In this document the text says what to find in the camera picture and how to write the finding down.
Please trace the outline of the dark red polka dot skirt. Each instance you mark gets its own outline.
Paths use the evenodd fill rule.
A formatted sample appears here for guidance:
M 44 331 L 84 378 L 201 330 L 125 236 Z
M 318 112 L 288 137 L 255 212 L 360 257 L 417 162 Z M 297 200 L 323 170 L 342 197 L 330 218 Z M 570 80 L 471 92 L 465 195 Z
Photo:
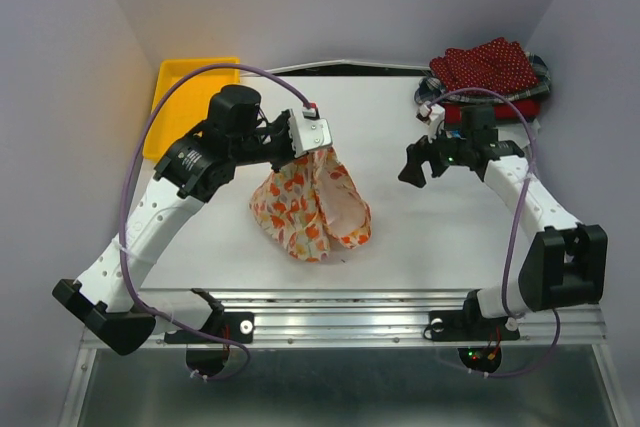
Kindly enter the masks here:
M 429 67 L 447 91 L 480 87 L 512 94 L 538 83 L 520 43 L 504 37 L 467 50 L 447 48 Z

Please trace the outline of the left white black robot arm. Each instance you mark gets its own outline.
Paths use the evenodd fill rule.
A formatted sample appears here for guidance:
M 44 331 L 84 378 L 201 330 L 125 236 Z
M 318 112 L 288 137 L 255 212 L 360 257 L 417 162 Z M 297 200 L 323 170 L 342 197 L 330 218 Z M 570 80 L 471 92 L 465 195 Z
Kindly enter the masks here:
M 126 199 L 117 233 L 75 279 L 61 279 L 53 297 L 115 353 L 126 356 L 152 335 L 188 331 L 220 342 L 223 306 L 201 289 L 183 308 L 184 321 L 144 301 L 138 290 L 184 225 L 240 166 L 270 164 L 275 171 L 332 142 L 315 105 L 263 117 L 261 95 L 226 85 L 206 116 L 161 156 L 137 203 Z

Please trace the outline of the orange floral white skirt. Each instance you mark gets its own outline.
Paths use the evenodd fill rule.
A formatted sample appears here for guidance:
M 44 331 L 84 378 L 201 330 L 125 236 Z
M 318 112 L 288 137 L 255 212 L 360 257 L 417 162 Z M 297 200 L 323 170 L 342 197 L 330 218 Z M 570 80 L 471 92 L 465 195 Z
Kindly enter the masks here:
M 372 235 L 372 215 L 330 147 L 272 172 L 249 200 L 254 220 L 299 261 L 326 260 L 334 246 L 354 249 Z

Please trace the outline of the navy white plaid skirt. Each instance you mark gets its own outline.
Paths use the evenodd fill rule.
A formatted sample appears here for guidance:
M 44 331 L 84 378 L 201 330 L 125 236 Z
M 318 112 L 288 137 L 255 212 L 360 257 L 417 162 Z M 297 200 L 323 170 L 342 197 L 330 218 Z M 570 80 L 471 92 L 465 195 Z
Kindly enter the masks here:
M 502 94 L 502 97 L 510 102 L 516 102 L 518 100 L 525 100 L 529 98 L 543 98 L 548 96 L 551 92 L 551 74 L 548 66 L 542 60 L 542 58 L 532 52 L 525 51 L 525 56 L 529 61 L 530 66 L 537 78 L 538 83 L 534 87 L 521 90 L 519 92 L 511 94 Z M 418 88 L 414 94 L 414 101 L 418 105 L 424 103 L 430 103 L 444 95 L 446 89 L 443 82 L 427 68 L 426 75 L 420 80 Z M 470 94 L 462 93 L 455 94 L 451 97 L 443 99 L 444 103 L 454 104 L 499 104 L 500 100 L 496 97 L 489 96 L 487 94 Z

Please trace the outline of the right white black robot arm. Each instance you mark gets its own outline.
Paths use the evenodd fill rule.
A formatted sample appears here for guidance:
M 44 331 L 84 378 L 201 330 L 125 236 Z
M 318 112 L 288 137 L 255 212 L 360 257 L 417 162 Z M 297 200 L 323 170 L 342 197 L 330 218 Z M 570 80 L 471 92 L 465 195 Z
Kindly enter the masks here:
M 422 188 L 423 167 L 438 178 L 450 167 L 466 167 L 514 216 L 512 230 L 530 241 L 515 278 L 505 270 L 500 284 L 469 292 L 458 310 L 432 311 L 424 335 L 434 342 L 516 340 L 518 318 L 533 312 L 598 303 L 603 295 L 608 237 L 568 212 L 535 173 L 533 154 L 499 137 L 492 107 L 472 106 L 458 128 L 445 126 L 445 110 L 420 108 L 428 128 L 406 149 L 398 178 Z

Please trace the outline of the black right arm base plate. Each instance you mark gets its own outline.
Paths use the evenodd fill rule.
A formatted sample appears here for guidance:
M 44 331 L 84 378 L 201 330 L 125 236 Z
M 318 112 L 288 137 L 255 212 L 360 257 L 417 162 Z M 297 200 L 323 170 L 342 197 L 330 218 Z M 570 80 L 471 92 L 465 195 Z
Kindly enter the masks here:
M 423 337 L 433 342 L 488 342 L 489 340 L 516 341 L 520 339 L 518 328 L 509 330 L 507 318 L 470 320 L 462 310 L 433 310 Z

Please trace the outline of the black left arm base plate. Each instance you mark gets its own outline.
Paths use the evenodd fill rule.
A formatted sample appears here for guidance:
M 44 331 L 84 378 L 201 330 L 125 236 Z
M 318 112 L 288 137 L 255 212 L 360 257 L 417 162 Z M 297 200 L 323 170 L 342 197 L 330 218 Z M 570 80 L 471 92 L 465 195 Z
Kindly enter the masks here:
M 253 312 L 225 311 L 224 313 L 211 313 L 201 331 L 208 335 L 250 344 L 253 342 L 254 327 L 255 315 Z M 165 333 L 163 341 L 169 345 L 204 344 L 207 342 L 206 339 L 184 330 Z

